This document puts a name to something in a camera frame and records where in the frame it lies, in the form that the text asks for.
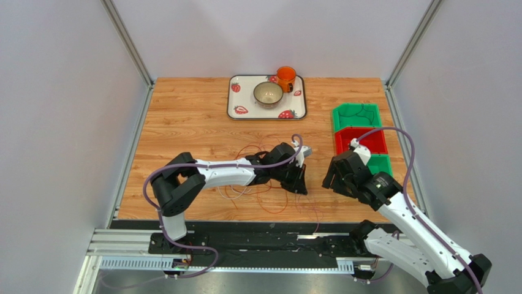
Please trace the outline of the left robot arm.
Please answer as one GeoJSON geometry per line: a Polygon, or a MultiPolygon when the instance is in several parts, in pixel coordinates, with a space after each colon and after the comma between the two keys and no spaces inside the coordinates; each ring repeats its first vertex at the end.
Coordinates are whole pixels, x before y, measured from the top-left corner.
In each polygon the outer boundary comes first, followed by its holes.
{"type": "Polygon", "coordinates": [[[177,241],[187,233],[185,210],[205,189],[249,187],[277,181],[288,192],[306,195],[305,158],[311,153],[310,147],[296,142],[281,143],[271,151],[223,162],[195,159],[185,152],[152,173],[144,186],[151,186],[162,225],[168,236],[177,241]]]}

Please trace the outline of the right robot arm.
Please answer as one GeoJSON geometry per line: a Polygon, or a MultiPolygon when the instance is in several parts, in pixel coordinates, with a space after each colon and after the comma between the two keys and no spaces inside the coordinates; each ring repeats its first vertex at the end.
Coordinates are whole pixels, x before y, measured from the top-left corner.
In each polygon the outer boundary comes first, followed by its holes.
{"type": "Polygon", "coordinates": [[[412,203],[397,180],[386,172],[372,173],[369,159],[367,148],[333,157],[323,187],[370,206],[413,245],[364,220],[350,233],[356,249],[388,260],[416,278],[428,293],[482,293],[491,261],[483,254],[472,255],[444,234],[412,203]]]}

